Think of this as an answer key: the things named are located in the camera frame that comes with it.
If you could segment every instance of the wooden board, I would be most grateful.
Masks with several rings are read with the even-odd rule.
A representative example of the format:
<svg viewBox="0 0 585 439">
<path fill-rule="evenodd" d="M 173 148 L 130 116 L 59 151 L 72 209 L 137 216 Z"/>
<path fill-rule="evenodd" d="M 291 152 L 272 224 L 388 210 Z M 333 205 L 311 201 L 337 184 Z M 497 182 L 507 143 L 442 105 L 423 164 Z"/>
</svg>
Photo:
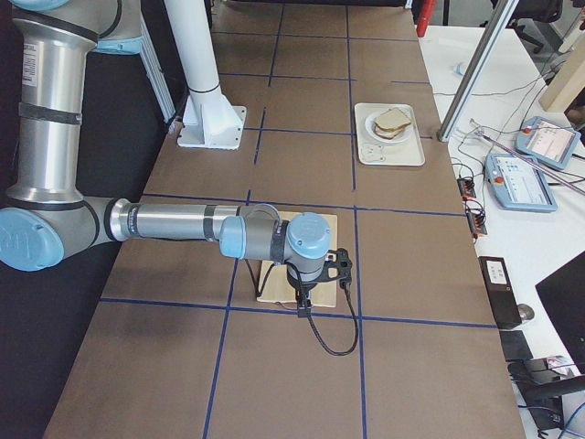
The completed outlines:
<svg viewBox="0 0 585 439">
<path fill-rule="evenodd" d="M 281 212 L 281 218 L 283 220 L 292 220 L 299 212 Z M 337 248 L 337 216 L 336 215 L 321 215 L 329 223 L 331 227 L 331 249 Z M 262 263 L 260 278 L 264 279 L 264 275 L 268 271 L 272 262 L 264 261 Z M 328 282 L 325 284 L 318 284 L 311 291 L 311 303 L 313 306 L 326 306 L 335 308 L 337 296 L 337 282 Z M 280 302 L 281 304 L 295 303 L 294 289 L 289 285 L 286 280 L 286 265 L 280 265 L 274 267 L 271 271 L 271 275 L 266 282 L 264 291 L 257 299 L 259 302 L 275 303 Z"/>
</svg>

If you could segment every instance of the white desk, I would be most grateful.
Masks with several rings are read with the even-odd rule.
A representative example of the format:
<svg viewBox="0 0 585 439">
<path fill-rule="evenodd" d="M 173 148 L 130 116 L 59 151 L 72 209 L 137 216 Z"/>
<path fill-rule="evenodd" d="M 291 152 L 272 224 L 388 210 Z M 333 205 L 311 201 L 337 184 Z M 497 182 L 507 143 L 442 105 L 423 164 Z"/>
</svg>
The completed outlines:
<svg viewBox="0 0 585 439">
<path fill-rule="evenodd" d="M 423 57 L 434 92 L 455 93 L 462 76 L 455 73 L 455 67 L 468 62 L 473 55 L 483 29 L 471 27 L 429 27 L 425 38 L 420 40 Z M 492 57 L 488 60 L 477 86 L 476 93 L 493 93 L 522 87 L 538 78 L 539 72 L 518 40 L 513 30 L 506 30 L 500 37 Z M 523 90 L 513 91 L 500 96 L 473 96 L 458 123 L 464 133 L 472 131 L 470 119 L 493 127 L 497 130 L 516 130 L 535 95 L 542 92 L 545 85 L 538 80 Z M 452 96 L 435 94 L 439 115 L 444 118 Z M 519 107 L 504 129 L 506 120 Z M 527 118 L 541 115 L 563 126 L 568 121 L 562 113 L 545 112 L 537 100 L 528 112 Z M 486 130 L 493 138 L 497 132 Z M 481 172 L 479 163 L 457 151 L 463 135 L 455 134 L 449 142 L 452 157 L 461 159 L 471 166 L 474 173 Z M 515 136 L 502 134 L 499 141 L 507 146 L 514 144 Z M 468 140 L 462 150 L 484 161 L 490 145 L 478 140 Z M 575 153 L 585 154 L 579 145 Z M 585 175 L 585 162 L 572 158 L 566 171 Z M 482 201 L 483 181 L 475 179 L 478 198 Z M 558 202 L 554 213 L 513 212 L 503 210 L 495 201 L 491 190 L 484 191 L 484 207 L 487 217 L 488 236 L 482 237 L 475 245 L 478 256 L 500 256 L 505 258 L 516 301 L 532 306 L 534 320 L 522 325 L 526 340 L 535 358 L 550 355 L 568 356 L 555 328 L 540 303 L 535 285 L 554 273 L 558 268 L 585 251 L 585 198 L 564 187 L 554 187 L 553 195 Z M 522 411 L 525 421 L 526 437 L 536 438 L 536 428 L 527 411 Z"/>
</svg>

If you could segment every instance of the black chair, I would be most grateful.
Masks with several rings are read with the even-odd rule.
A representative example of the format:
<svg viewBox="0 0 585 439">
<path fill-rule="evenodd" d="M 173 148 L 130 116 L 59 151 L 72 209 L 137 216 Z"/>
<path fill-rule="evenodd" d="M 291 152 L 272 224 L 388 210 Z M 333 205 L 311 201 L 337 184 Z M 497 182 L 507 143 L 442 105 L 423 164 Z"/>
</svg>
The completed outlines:
<svg viewBox="0 0 585 439">
<path fill-rule="evenodd" d="M 497 0 L 491 2 L 492 7 L 497 5 Z M 514 29 L 520 39 L 536 45 L 533 52 L 538 53 L 545 47 L 544 43 L 524 32 L 526 26 L 520 25 L 518 21 L 522 18 L 531 18 L 540 23 L 553 23 L 560 18 L 562 10 L 563 0 L 520 0 L 507 27 Z"/>
</svg>

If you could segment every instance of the blue tape line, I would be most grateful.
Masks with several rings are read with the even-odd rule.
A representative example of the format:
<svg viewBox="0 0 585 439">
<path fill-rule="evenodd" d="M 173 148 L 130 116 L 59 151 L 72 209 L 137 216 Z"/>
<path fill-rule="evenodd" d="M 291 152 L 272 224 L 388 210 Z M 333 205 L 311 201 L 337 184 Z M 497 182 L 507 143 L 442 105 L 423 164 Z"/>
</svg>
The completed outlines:
<svg viewBox="0 0 585 439">
<path fill-rule="evenodd" d="M 410 215 L 432 215 L 438 217 L 465 217 L 463 213 L 450 213 L 450 212 L 432 212 L 426 210 L 408 210 L 408 209 L 390 209 L 390 208 L 366 208 L 360 206 L 337 206 L 330 204 L 313 204 L 313 203 L 291 203 L 287 201 L 274 201 L 274 200 L 262 200 L 262 199 L 239 199 L 239 198 L 213 198 L 213 197 L 191 197 L 188 195 L 168 195 L 168 194 L 155 194 L 155 193 L 144 193 L 145 197 L 153 198 L 175 198 L 175 199 L 192 199 L 194 201 L 209 200 L 209 201 L 224 201 L 229 203 L 246 203 L 247 201 L 254 203 L 268 203 L 277 204 L 280 206 L 293 206 L 298 208 L 318 208 L 318 209 L 342 209 L 342 210 L 353 210 L 358 211 L 371 211 L 371 212 L 391 212 L 391 213 L 406 213 Z"/>
<path fill-rule="evenodd" d="M 188 304 L 184 302 L 164 302 L 159 300 L 122 299 L 118 297 L 101 297 L 100 302 L 105 302 L 107 304 L 171 306 L 177 308 L 215 309 L 218 311 L 226 310 L 226 307 L 223 305 Z"/>
<path fill-rule="evenodd" d="M 192 199 L 194 201 L 209 200 L 209 201 L 227 201 L 229 203 L 245 203 L 245 199 L 239 198 L 215 198 L 215 197 L 194 197 L 190 195 L 170 195 L 170 194 L 156 194 L 156 193 L 143 193 L 144 197 L 153 198 L 174 198 L 174 199 Z"/>
<path fill-rule="evenodd" d="M 276 42 L 274 43 L 274 51 L 272 52 L 271 73 L 270 73 L 270 76 L 268 78 L 268 86 L 269 87 L 272 85 L 272 75 L 274 74 L 274 64 L 276 63 L 276 52 L 278 51 L 278 43 L 281 39 L 282 18 L 284 17 L 284 8 L 285 7 L 286 7 L 286 4 L 282 4 L 281 19 L 278 23 L 278 31 L 276 33 Z"/>
<path fill-rule="evenodd" d="M 238 260 L 234 261 L 234 269 L 231 274 L 231 283 L 229 285 L 228 302 L 226 305 L 226 313 L 223 318 L 223 326 L 221 328 L 221 337 L 219 339 L 218 355 L 216 356 L 216 367 L 213 370 L 213 380 L 211 381 L 211 391 L 209 392 L 209 400 L 207 402 L 207 414 L 205 418 L 205 426 L 203 427 L 203 439 L 207 439 L 209 432 L 209 424 L 211 422 L 211 413 L 213 412 L 213 401 L 216 395 L 216 388 L 218 386 L 219 368 L 221 366 L 221 355 L 223 354 L 223 345 L 226 340 L 226 333 L 228 332 L 229 320 L 229 305 L 231 304 L 231 297 L 234 292 L 234 283 L 236 282 L 236 272 L 238 270 Z"/>
<path fill-rule="evenodd" d="M 328 132 L 328 131 L 305 131 L 305 130 L 292 130 L 292 129 L 285 129 L 285 128 L 262 128 L 261 131 L 271 131 L 271 132 L 275 132 L 275 133 L 351 135 L 351 133 L 335 133 L 335 132 Z"/>
<path fill-rule="evenodd" d="M 256 142 L 256 153 L 254 154 L 254 165 L 258 164 L 258 155 L 260 153 L 260 142 L 262 140 L 262 131 L 264 128 L 264 119 L 266 118 L 266 107 L 262 110 L 262 118 L 260 120 L 260 132 L 258 133 L 258 141 Z"/>
<path fill-rule="evenodd" d="M 252 35 L 252 36 L 260 36 L 260 37 L 299 37 L 299 38 L 323 38 L 323 39 L 346 39 L 347 37 L 325 37 L 325 36 L 318 36 L 318 35 L 294 35 L 294 34 L 283 34 L 281 33 L 281 26 L 279 26 L 279 30 L 277 34 L 261 34 L 258 32 L 232 32 L 232 31 L 223 31 L 223 30 L 214 30 L 211 32 L 212 34 L 225 34 L 225 35 Z M 383 38 L 383 37 L 349 37 L 349 39 L 356 39 L 356 40 L 365 40 L 365 41 L 397 41 L 402 43 L 418 43 L 417 39 L 404 39 L 404 38 Z"/>
<path fill-rule="evenodd" d="M 206 305 L 206 304 L 189 304 L 185 302 L 165 302 L 160 300 L 143 300 L 143 299 L 123 299 L 118 297 L 102 297 L 100 302 L 110 304 L 127 304 L 127 305 L 149 305 L 149 306 L 169 306 L 177 308 L 195 308 L 195 309 L 212 309 L 217 311 L 238 311 L 242 313 L 258 313 L 258 314 L 285 314 L 296 316 L 296 311 L 289 311 L 286 309 L 270 309 L 270 308 L 247 308 L 246 306 L 224 306 L 224 305 Z M 329 313 L 315 313 L 313 316 L 327 317 L 327 318 L 343 318 L 351 319 L 350 315 L 345 314 L 329 314 Z M 409 323 L 414 325 L 434 325 L 443 327 L 486 327 L 497 328 L 496 325 L 484 323 L 468 323 L 468 322 L 449 322 L 441 320 L 421 320 L 415 318 L 399 318 L 399 317 L 384 317 L 384 316 L 360 316 L 360 320 L 386 322 L 386 323 Z"/>
<path fill-rule="evenodd" d="M 386 322 L 386 323 L 410 323 L 414 325 L 432 325 L 437 327 L 476 327 L 497 329 L 496 325 L 489 323 L 468 323 L 468 322 L 447 322 L 441 320 L 421 320 L 417 318 L 397 318 L 397 317 L 377 317 L 377 316 L 363 316 L 363 320 L 371 322 Z"/>
<path fill-rule="evenodd" d="M 404 38 L 372 38 L 372 37 L 350 37 L 349 39 L 364 40 L 364 41 L 396 41 L 400 43 L 418 43 L 417 39 L 404 39 Z"/>
<path fill-rule="evenodd" d="M 349 128 L 351 131 L 351 178 L 352 190 L 357 190 L 357 170 L 356 170 L 356 133 L 354 121 L 352 120 L 352 111 L 354 109 L 354 93 L 351 87 L 351 44 L 349 43 L 349 11 L 346 6 L 346 44 L 347 44 L 347 82 L 349 86 Z"/>
<path fill-rule="evenodd" d="M 430 82 L 428 82 L 427 80 L 391 80 L 390 84 L 425 84 L 425 85 L 431 85 Z"/>
<path fill-rule="evenodd" d="M 219 76 L 249 76 L 252 78 L 270 78 L 272 76 L 274 79 L 285 80 L 349 80 L 348 78 L 330 78 L 327 76 L 262 75 L 259 73 L 229 73 L 226 71 L 220 72 Z"/>
<path fill-rule="evenodd" d="M 359 378 L 362 395 L 362 439 L 367 439 L 367 400 L 366 400 L 366 359 L 364 356 L 364 325 L 362 312 L 362 281 L 359 258 L 359 227 L 357 226 L 357 209 L 354 209 L 354 240 L 356 244 L 356 285 L 357 285 L 357 316 L 359 324 Z"/>
</svg>

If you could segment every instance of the light blue joint cap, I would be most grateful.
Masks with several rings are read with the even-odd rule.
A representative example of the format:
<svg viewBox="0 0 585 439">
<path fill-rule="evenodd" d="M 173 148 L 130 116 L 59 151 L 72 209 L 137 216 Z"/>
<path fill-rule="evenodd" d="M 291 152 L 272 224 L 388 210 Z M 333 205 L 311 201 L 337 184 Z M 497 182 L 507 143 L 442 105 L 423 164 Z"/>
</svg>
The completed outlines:
<svg viewBox="0 0 585 439">
<path fill-rule="evenodd" d="M 28 210 L 0 210 L 0 261 L 36 272 L 63 260 L 63 242 L 48 222 Z"/>
<path fill-rule="evenodd" d="M 136 55 L 143 49 L 143 38 L 101 39 L 93 50 L 107 55 Z"/>
<path fill-rule="evenodd" d="M 27 11 L 44 12 L 51 9 L 57 9 L 68 3 L 69 0 L 10 0 L 16 7 L 26 9 Z"/>
<path fill-rule="evenodd" d="M 323 258 L 331 243 L 331 229 L 321 215 L 307 212 L 292 219 L 286 230 L 291 248 L 307 259 Z"/>
<path fill-rule="evenodd" d="M 229 258 L 242 259 L 246 254 L 246 222 L 242 217 L 227 217 L 221 223 L 219 250 Z"/>
</svg>

